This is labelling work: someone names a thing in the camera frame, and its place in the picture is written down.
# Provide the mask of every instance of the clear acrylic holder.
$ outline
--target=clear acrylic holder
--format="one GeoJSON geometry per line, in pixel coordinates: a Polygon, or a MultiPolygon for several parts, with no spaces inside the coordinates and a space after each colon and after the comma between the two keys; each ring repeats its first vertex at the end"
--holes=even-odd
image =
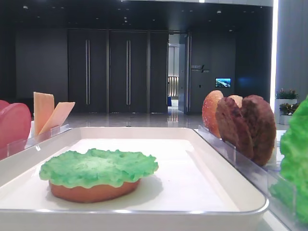
{"type": "Polygon", "coordinates": [[[38,136],[31,137],[26,140],[18,140],[18,141],[9,143],[6,147],[0,149],[0,161],[7,157],[15,155],[29,147],[37,145],[38,143],[46,141],[60,133],[68,131],[69,129],[70,129],[69,124],[65,124],[61,127],[59,126],[54,127],[50,129],[49,131],[46,131],[38,136]]]}
{"type": "Polygon", "coordinates": [[[256,165],[239,153],[235,146],[218,139],[203,126],[199,125],[198,134],[269,198],[270,211],[286,227],[292,231],[308,230],[308,218],[305,223],[299,221],[297,209],[301,203],[306,203],[306,210],[308,210],[308,199],[297,194],[296,186],[280,175],[279,167],[256,165]]]}

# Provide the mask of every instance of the cheese slice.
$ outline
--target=cheese slice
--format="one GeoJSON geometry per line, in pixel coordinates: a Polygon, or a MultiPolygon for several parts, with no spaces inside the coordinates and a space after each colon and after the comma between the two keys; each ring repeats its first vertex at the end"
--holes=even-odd
{"type": "Polygon", "coordinates": [[[42,130],[39,132],[39,134],[42,134],[54,127],[61,126],[74,106],[75,102],[58,103],[52,115],[50,116],[42,130]]]}
{"type": "Polygon", "coordinates": [[[54,111],[54,97],[51,94],[33,93],[34,135],[37,136],[54,111]]]}

